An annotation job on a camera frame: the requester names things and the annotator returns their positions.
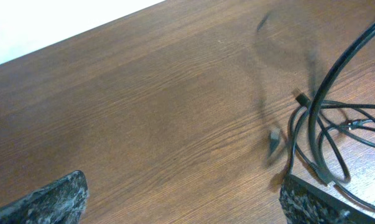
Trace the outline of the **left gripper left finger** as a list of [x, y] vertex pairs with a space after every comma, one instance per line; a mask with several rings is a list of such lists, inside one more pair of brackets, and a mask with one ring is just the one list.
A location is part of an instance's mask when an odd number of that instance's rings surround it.
[[87, 200], [86, 177], [82, 171], [75, 170], [1, 207], [0, 224], [78, 223]]

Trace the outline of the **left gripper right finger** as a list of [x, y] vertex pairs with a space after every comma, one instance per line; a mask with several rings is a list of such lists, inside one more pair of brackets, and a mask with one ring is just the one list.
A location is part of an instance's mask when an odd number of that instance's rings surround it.
[[375, 218], [291, 174], [284, 177], [279, 202], [291, 224], [375, 224]]

